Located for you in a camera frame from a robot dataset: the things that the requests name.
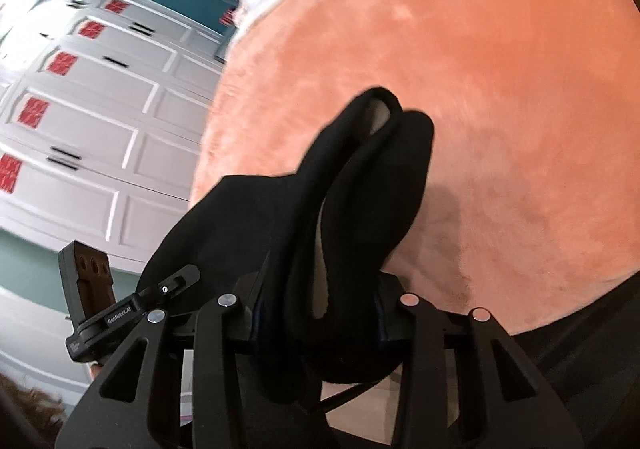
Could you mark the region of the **black pants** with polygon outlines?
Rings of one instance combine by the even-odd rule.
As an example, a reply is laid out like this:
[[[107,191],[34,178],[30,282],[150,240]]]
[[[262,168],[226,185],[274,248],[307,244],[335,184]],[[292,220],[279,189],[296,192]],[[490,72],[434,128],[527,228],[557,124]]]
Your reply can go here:
[[[184,215],[146,264],[139,287],[193,265],[197,309],[242,276],[262,277],[250,331],[250,386],[303,405],[323,383],[384,377],[401,361],[383,268],[418,215],[435,126],[374,87],[314,139],[295,172],[229,175]]]

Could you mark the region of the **white panelled wardrobe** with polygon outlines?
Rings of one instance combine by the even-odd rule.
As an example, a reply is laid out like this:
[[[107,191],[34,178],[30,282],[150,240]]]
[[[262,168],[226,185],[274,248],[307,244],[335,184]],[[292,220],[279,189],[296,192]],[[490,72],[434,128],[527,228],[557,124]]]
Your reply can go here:
[[[149,0],[45,0],[1,43],[1,370],[76,403],[58,251],[127,292],[186,213],[220,37]]]

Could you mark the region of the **orange velvet bed cover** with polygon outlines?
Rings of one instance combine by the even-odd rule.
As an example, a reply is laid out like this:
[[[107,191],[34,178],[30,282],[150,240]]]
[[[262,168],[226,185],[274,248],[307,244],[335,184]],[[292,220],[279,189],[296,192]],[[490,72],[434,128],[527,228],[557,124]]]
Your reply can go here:
[[[639,443],[639,0],[246,0],[191,197],[291,171],[373,85],[431,116],[420,214],[388,261],[490,309],[590,448]]]

